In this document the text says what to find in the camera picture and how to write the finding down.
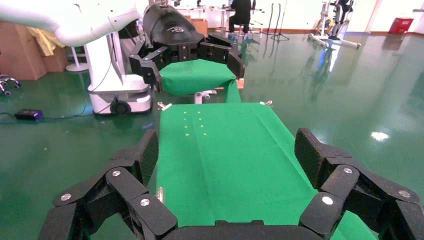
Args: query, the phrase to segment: table leg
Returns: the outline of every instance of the table leg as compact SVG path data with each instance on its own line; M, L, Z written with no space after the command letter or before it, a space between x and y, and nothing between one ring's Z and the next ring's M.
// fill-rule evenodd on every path
M221 33L225 33L225 31L224 31L224 11L222 11L221 12L221 30L220 30L220 32Z

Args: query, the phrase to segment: black device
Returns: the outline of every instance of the black device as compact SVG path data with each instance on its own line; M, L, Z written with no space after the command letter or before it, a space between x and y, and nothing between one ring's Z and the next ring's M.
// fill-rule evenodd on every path
M163 90L159 71L172 63L203 59L226 64L238 79L245 74L242 53L232 41L215 34L205 38L170 5L150 6L144 13L143 30L150 44L136 44L129 57L131 70L159 92Z
M424 208L415 192L365 169L344 149L319 142L307 128L297 131L294 153L319 191L298 225L254 220L178 228L177 218L145 187L159 156L158 133L149 130L137 147L119 150L98 174L59 193L38 239L88 240L119 213L140 240L328 240L350 211L380 240L424 240Z
M14 117L19 120L32 120L37 121L43 118L43 112L41 110L34 109L22 109L14 114Z

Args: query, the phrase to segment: white pole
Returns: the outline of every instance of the white pole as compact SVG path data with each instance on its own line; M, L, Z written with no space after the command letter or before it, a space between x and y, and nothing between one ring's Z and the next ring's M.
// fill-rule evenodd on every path
M80 63L78 62L78 57L77 57L77 52L75 52L75 47L71 47L71 49L72 49L73 61L75 62L76 67L79 68Z

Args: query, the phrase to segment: yellow cloth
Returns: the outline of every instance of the yellow cloth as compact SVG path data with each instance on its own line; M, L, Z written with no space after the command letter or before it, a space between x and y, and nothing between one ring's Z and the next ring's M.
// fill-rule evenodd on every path
M56 39L56 35L53 32L29 26L27 28L31 35L36 38L38 45L44 53L44 56L53 56L53 51L55 50L56 46L59 46L60 48L65 47L65 45Z

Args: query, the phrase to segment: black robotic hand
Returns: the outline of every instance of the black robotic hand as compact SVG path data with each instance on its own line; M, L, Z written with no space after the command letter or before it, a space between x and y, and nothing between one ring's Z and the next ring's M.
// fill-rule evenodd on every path
M137 43L129 58L131 70L160 92L163 89L159 71L172 63L203 59L226 64L238 79L245 74L242 53L230 40L215 34L205 38L172 6L149 7L143 30L151 44Z

